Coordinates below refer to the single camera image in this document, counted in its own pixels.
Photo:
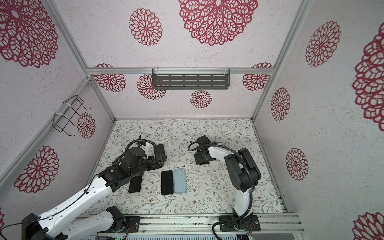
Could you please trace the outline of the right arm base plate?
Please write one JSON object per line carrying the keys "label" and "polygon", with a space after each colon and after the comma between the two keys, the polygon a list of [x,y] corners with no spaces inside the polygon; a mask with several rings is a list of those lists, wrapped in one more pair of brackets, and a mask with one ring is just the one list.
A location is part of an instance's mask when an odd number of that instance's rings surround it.
{"label": "right arm base plate", "polygon": [[230,223],[223,223],[234,218],[234,216],[229,215],[222,215],[219,217],[219,222],[221,222],[221,232],[259,232],[261,230],[259,219],[254,214],[250,214],[241,220],[232,221]]}

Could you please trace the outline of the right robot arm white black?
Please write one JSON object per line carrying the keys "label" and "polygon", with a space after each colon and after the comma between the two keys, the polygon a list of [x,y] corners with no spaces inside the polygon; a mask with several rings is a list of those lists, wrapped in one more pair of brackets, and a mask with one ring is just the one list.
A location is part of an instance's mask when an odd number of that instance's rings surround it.
{"label": "right robot arm white black", "polygon": [[226,164],[232,185],[237,190],[234,205],[236,218],[246,218],[252,213],[253,192],[262,174],[250,151],[246,148],[234,150],[217,142],[211,142],[207,136],[198,138],[188,146],[194,152],[197,165],[207,165],[214,160]]}

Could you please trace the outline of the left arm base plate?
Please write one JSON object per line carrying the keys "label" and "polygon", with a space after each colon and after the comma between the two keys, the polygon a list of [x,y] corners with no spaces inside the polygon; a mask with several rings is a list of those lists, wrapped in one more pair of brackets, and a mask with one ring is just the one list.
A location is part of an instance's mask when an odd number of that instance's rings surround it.
{"label": "left arm base plate", "polygon": [[101,233],[137,233],[140,226],[141,217],[124,217],[113,221],[112,226]]}

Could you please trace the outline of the black phone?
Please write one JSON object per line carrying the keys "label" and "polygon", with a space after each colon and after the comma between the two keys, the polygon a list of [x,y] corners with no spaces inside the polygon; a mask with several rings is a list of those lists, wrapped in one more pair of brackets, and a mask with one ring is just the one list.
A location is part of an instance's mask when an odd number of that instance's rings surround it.
{"label": "black phone", "polygon": [[162,196],[172,195],[174,193],[173,171],[161,172],[161,194]]}

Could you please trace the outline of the light blue phone case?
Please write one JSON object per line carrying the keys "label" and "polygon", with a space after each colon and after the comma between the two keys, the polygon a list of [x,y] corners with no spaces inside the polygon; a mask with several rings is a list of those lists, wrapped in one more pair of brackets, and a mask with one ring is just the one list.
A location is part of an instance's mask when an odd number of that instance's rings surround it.
{"label": "light blue phone case", "polygon": [[173,171],[174,176],[174,192],[176,194],[187,192],[187,175],[184,168],[175,169]]}

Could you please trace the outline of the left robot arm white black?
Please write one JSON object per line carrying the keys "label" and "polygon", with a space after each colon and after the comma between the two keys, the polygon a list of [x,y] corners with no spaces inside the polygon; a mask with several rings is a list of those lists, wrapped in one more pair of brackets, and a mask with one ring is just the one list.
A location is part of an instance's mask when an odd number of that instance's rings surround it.
{"label": "left robot arm white black", "polygon": [[30,214],[22,221],[23,240],[81,240],[99,232],[121,233],[127,229],[124,214],[117,207],[77,221],[76,218],[99,200],[127,185],[131,179],[164,166],[164,145],[153,144],[148,156],[140,147],[128,145],[116,161],[95,175],[90,184],[72,197],[42,214]]}

